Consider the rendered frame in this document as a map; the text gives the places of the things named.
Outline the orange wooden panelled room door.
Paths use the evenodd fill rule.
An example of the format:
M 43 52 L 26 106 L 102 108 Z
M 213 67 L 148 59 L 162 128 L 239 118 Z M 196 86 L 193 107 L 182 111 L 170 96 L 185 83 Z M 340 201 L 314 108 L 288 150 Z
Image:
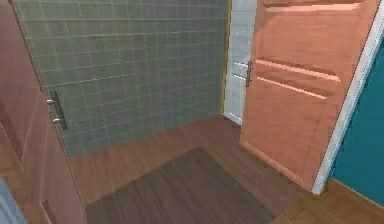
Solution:
M 324 167 L 383 0 L 258 0 L 241 144 L 306 191 Z

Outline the reddish brown wooden room door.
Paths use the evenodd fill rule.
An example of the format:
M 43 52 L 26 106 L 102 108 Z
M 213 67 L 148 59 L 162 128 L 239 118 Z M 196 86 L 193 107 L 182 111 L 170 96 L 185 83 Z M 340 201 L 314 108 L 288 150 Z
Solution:
M 0 150 L 17 178 L 10 189 L 30 224 L 87 224 L 12 0 L 0 0 Z

